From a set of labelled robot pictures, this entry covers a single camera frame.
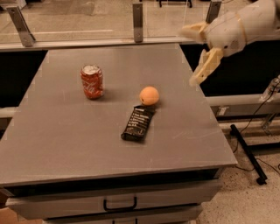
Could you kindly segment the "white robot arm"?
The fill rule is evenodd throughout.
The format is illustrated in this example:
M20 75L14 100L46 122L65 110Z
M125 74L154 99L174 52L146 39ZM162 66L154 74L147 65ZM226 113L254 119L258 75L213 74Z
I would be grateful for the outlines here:
M280 1L257 0L238 11L228 11L211 23L185 25L181 34L196 43L207 44L199 65L189 80L191 86L202 83L221 63L221 59L241 52L256 41L280 38Z

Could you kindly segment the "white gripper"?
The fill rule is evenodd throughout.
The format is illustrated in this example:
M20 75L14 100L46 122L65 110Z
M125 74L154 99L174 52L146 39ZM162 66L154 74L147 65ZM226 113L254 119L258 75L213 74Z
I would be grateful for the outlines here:
M201 52L199 64L189 80L192 87L205 81L219 66L223 56L238 53L247 44L242 20L235 12L227 12L217 17L211 24L199 22L185 25L180 34L197 43L204 43L206 40L211 49L208 52L206 50Z

